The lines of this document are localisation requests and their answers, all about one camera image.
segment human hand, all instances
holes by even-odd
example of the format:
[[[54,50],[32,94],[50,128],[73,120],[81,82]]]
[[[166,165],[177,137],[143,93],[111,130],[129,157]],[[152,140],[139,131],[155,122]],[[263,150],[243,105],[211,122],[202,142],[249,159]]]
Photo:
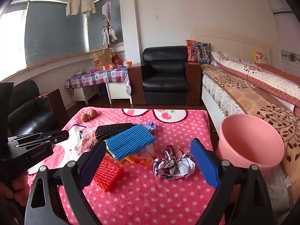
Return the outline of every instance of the human hand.
[[[0,195],[15,199],[21,206],[26,206],[29,196],[30,187],[28,185],[28,171],[23,172],[12,182],[13,188],[16,190],[13,193],[4,183],[0,182]]]

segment brown floral blanket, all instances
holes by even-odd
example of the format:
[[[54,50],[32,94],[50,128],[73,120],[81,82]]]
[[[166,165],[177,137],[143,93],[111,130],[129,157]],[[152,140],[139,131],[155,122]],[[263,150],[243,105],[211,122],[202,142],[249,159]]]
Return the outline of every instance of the brown floral blanket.
[[[289,200],[293,206],[300,195],[300,119],[266,91],[222,68],[204,64],[202,71],[224,89],[245,113],[265,120],[279,132],[286,150],[281,166],[292,183]]]

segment white tag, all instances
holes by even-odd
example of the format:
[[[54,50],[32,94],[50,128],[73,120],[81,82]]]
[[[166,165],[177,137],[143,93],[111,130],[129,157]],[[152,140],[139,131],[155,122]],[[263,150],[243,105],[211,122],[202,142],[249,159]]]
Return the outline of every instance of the white tag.
[[[288,176],[288,177],[286,178],[286,180],[284,181],[284,184],[285,184],[285,186],[286,186],[287,188],[291,186],[291,181],[290,181],[289,176]]]

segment armchair backrest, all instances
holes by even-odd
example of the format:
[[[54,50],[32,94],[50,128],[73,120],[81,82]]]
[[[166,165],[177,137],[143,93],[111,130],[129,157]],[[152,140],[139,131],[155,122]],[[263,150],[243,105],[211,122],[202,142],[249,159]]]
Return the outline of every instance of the armchair backrest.
[[[35,97],[39,95],[39,88],[31,79],[14,86],[7,118],[7,124],[12,133],[40,111],[35,101]]]
[[[186,46],[150,47],[143,51],[143,61],[151,64],[154,73],[185,73],[187,59]]]

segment metal bolt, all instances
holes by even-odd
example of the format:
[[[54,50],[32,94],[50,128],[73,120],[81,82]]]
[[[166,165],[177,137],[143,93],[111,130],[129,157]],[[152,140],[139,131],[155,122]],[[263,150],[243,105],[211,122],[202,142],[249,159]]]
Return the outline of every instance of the metal bolt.
[[[251,165],[251,168],[252,168],[253,170],[255,170],[255,171],[257,171],[257,170],[258,170],[258,166],[257,166],[257,165],[255,165],[255,164],[252,164],[252,165]]]
[[[223,160],[222,165],[225,166],[225,167],[228,167],[230,165],[230,162],[227,161],[227,160]]]
[[[46,170],[46,166],[41,166],[41,167],[40,167],[40,171],[41,171],[41,172],[43,172],[43,171],[45,171],[45,170]]]
[[[75,165],[75,162],[74,161],[70,161],[67,163],[67,166],[68,167],[73,167]]]

